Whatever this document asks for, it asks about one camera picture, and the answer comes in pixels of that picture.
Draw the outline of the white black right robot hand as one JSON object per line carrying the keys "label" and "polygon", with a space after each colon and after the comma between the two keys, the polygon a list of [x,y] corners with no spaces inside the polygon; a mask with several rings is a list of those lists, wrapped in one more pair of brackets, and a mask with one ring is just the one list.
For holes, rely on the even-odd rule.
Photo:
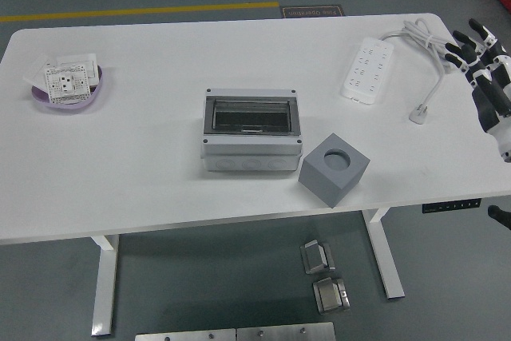
{"label": "white black right robot hand", "polygon": [[446,44],[445,59],[472,86],[473,103],[482,130],[493,136],[503,161],[510,162],[510,54],[497,37],[476,19],[469,20],[481,42],[455,30],[456,44]]}

